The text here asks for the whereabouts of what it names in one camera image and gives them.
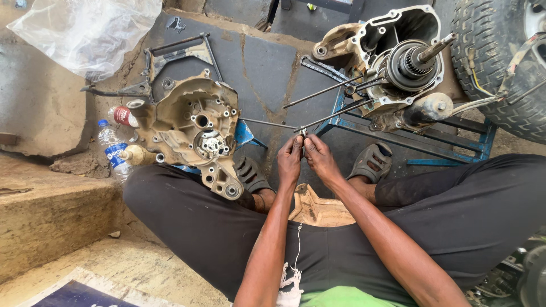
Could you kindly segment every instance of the green shirt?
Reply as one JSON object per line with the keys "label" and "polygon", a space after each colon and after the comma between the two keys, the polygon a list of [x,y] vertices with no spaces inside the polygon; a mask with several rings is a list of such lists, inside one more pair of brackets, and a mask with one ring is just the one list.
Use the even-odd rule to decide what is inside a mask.
{"label": "green shirt", "polygon": [[324,292],[303,293],[300,307],[405,307],[375,298],[355,287],[337,286]]}

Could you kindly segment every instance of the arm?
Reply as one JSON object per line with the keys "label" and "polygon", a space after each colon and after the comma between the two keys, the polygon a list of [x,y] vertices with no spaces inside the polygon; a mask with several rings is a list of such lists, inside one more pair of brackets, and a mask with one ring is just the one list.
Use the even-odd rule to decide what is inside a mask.
{"label": "arm", "polygon": [[277,155],[279,187],[246,264],[235,307],[275,306],[281,283],[290,201],[300,175],[303,138],[292,137]]}
{"label": "arm", "polygon": [[385,267],[419,306],[470,306],[453,279],[345,180],[325,143],[310,135],[305,139],[305,148],[311,169],[340,197]]}

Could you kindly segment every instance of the red label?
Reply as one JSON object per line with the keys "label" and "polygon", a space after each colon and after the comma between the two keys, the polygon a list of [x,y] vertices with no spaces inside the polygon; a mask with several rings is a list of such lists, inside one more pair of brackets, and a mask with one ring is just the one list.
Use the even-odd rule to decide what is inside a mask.
{"label": "red label", "polygon": [[114,120],[125,126],[130,126],[129,115],[131,111],[128,107],[117,107],[114,109]]}

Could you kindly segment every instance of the man's left hand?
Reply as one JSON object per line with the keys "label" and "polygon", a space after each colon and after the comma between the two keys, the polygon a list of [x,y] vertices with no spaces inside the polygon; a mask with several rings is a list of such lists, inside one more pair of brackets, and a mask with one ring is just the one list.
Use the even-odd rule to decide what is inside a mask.
{"label": "man's left hand", "polygon": [[282,146],[277,154],[279,188],[295,186],[300,177],[300,160],[303,158],[302,146],[304,139],[301,135],[291,137]]}

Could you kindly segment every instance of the black pants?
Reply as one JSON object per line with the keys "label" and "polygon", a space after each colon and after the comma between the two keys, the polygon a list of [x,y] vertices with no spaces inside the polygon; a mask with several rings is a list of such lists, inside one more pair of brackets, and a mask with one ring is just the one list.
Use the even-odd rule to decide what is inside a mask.
{"label": "black pants", "polygon": [[[378,206],[466,290],[546,222],[546,158],[487,161],[381,181]],[[123,199],[180,259],[231,302],[266,215],[209,191],[199,176],[152,165],[127,181]],[[298,223],[288,222],[285,259],[294,265]],[[407,305],[413,299],[387,271],[358,225],[303,225],[297,268],[305,292],[354,286]]]}

